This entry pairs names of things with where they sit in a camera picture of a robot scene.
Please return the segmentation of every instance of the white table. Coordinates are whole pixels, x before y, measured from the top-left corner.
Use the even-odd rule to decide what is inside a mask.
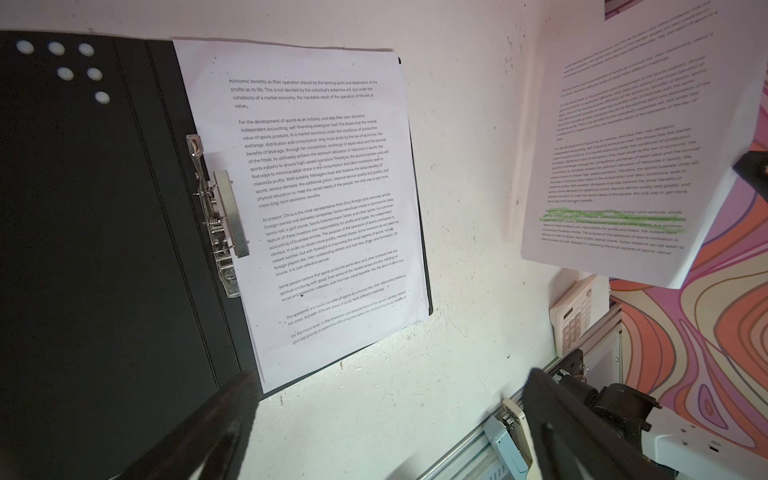
[[[519,258],[537,40],[600,22],[603,8],[555,3],[3,2],[5,29],[400,55],[435,314],[264,401],[241,478],[414,478],[554,357],[548,307],[577,273]]]

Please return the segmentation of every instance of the green highlight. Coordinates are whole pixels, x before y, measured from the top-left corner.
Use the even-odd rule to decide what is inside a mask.
[[[541,216],[542,222],[598,223],[616,227],[641,227],[664,233],[683,233],[684,228],[671,226],[669,222],[685,222],[685,217],[677,215],[636,215],[617,210],[582,211],[570,208],[551,208]]]

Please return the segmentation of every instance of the metal clamp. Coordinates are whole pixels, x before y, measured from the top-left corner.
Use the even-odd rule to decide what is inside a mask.
[[[205,179],[205,171],[200,159],[203,156],[203,142],[200,135],[187,135],[192,163],[197,179],[197,195],[203,205],[204,225],[207,226],[210,245],[214,253],[219,280],[227,291],[227,296],[237,298],[240,288],[237,285],[232,252],[235,256],[246,257],[248,240],[245,237],[240,212],[237,209],[232,182],[226,170],[214,171],[214,181]]]

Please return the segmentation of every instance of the sheet of paper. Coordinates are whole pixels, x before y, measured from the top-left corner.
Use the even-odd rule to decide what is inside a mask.
[[[521,255],[679,288],[749,150],[760,0],[646,0],[545,68]]]
[[[174,41],[265,392],[428,315],[406,91],[392,52]]]

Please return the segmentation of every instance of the white dot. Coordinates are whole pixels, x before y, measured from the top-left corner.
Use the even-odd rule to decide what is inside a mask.
[[[63,55],[64,45],[60,44],[57,41],[52,41],[51,43],[48,44],[48,50],[50,50],[53,55]]]
[[[85,55],[86,57],[90,57],[91,55],[93,55],[93,54],[94,54],[94,48],[93,48],[93,47],[91,47],[91,46],[90,46],[89,44],[87,44],[87,43],[81,43],[81,44],[78,46],[78,50],[80,51],[80,53],[82,53],[82,54],[83,54],[83,55]]]
[[[98,68],[89,68],[85,73],[88,74],[88,78],[90,78],[93,81],[99,81],[102,79],[101,70]]]
[[[61,68],[59,68],[59,69],[56,71],[56,73],[58,73],[58,77],[59,77],[61,80],[67,80],[67,81],[69,81],[69,80],[71,80],[72,78],[74,78],[74,73],[72,72],[72,70],[70,70],[69,68],[66,68],[66,67],[61,67]]]
[[[35,51],[35,47],[26,40],[19,40],[16,42],[16,50],[19,50],[24,55],[29,55]]]
[[[100,104],[108,104],[109,103],[109,95],[107,94],[106,91],[97,91],[96,95],[94,95],[94,98]]]

